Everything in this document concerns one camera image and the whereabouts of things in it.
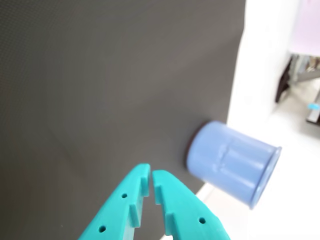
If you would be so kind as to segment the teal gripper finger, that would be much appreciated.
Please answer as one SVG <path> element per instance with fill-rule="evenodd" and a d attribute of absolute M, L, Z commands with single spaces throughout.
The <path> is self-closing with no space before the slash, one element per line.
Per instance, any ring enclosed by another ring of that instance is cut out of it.
<path fill-rule="evenodd" d="M 178 178 L 152 172 L 155 203 L 161 205 L 165 235 L 174 240 L 229 240 L 220 220 Z"/>
<path fill-rule="evenodd" d="M 132 240 L 149 196 L 151 167 L 136 165 L 120 182 L 80 235 L 80 240 Z"/>

